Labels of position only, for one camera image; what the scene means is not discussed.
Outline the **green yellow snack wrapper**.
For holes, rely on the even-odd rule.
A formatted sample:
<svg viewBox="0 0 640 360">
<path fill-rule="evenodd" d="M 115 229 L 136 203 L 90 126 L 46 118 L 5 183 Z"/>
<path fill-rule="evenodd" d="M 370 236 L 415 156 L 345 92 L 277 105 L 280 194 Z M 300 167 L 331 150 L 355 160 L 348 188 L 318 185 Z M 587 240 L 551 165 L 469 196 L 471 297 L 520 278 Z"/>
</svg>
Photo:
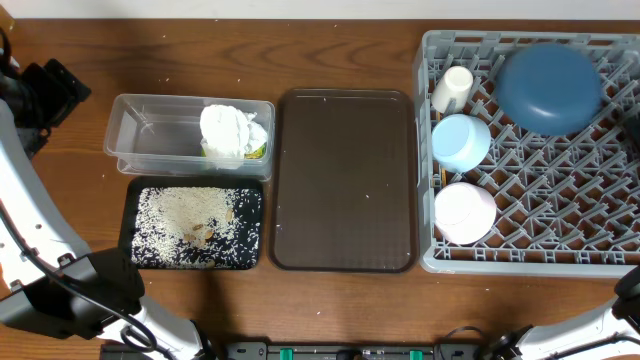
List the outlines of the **green yellow snack wrapper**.
<svg viewBox="0 0 640 360">
<path fill-rule="evenodd" d="M 254 149 L 251 152 L 245 152 L 243 159 L 261 159 L 265 153 L 266 145 L 263 144 L 261 147 Z M 201 155 L 212 159 L 240 159 L 241 153 L 239 150 L 218 149 L 210 144 L 202 143 Z"/>
</svg>

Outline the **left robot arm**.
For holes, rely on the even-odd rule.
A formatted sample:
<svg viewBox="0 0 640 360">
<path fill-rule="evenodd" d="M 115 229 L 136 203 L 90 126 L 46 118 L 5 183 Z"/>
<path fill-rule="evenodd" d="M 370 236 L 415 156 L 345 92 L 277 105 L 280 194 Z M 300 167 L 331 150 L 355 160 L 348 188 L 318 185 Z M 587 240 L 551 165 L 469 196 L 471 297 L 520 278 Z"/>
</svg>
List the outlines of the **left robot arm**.
<svg viewBox="0 0 640 360">
<path fill-rule="evenodd" d="M 18 72 L 1 55 L 1 267 L 11 293 L 2 324 L 66 339 L 122 344 L 121 356 L 214 359 L 196 324 L 146 296 L 124 253 L 94 252 L 66 222 L 31 159 L 90 94 L 57 60 Z"/>
</svg>

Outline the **cream cup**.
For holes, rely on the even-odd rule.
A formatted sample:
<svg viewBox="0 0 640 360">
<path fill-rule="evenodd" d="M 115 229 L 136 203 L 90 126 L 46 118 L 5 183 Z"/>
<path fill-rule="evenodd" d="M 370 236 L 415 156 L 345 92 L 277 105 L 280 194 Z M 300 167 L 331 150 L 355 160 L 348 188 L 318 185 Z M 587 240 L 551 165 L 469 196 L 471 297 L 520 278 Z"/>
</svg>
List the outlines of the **cream cup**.
<svg viewBox="0 0 640 360">
<path fill-rule="evenodd" d="M 451 102 L 451 112 L 461 112 L 470 94 L 474 77 L 463 66 L 447 69 L 431 94 L 431 105 L 439 113 L 446 113 Z"/>
</svg>

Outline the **light blue bowl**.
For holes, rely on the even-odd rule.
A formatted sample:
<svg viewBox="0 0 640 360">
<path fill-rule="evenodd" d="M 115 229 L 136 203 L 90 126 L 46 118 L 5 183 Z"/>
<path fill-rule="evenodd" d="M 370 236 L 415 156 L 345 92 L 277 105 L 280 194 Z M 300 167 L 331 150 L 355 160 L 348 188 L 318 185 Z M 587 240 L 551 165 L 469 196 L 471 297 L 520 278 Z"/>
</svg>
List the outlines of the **light blue bowl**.
<svg viewBox="0 0 640 360">
<path fill-rule="evenodd" d="M 464 114 L 449 115 L 432 131 L 433 157 L 449 172 L 468 172 L 485 159 L 491 140 L 484 121 Z"/>
</svg>

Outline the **dark blue plate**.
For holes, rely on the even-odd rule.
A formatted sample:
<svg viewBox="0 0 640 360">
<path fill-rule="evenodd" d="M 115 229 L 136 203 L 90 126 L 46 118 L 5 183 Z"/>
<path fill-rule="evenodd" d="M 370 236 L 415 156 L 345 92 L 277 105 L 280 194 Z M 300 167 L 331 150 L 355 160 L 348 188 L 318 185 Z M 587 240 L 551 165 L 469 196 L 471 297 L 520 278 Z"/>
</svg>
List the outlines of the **dark blue plate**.
<svg viewBox="0 0 640 360">
<path fill-rule="evenodd" d="M 495 97 L 519 127 L 545 136 L 583 130 L 597 113 L 599 74 L 582 53 L 543 43 L 514 52 L 500 68 Z"/>
</svg>

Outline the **pink bowl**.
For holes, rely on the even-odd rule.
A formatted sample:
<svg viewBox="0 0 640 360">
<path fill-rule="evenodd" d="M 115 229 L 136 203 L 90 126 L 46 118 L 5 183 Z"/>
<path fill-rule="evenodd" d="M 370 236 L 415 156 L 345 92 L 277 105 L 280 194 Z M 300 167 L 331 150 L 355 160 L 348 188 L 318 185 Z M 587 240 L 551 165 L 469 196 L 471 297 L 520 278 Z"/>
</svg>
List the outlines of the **pink bowl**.
<svg viewBox="0 0 640 360">
<path fill-rule="evenodd" d="M 484 188 L 455 182 L 435 196 L 434 222 L 444 238 L 457 245 L 479 241 L 493 226 L 497 204 Z"/>
</svg>

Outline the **white napkin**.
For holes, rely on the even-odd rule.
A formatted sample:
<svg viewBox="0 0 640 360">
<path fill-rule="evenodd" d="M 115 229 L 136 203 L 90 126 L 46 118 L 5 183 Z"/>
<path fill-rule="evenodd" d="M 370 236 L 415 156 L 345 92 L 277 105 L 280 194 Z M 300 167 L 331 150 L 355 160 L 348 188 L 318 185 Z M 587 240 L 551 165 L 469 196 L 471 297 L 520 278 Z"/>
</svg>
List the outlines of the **white napkin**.
<svg viewBox="0 0 640 360">
<path fill-rule="evenodd" d="M 255 121 L 256 113 L 246 113 L 228 105 L 210 105 L 200 115 L 202 143 L 218 149 L 239 150 L 243 159 L 245 152 L 267 144 L 265 128 Z"/>
</svg>

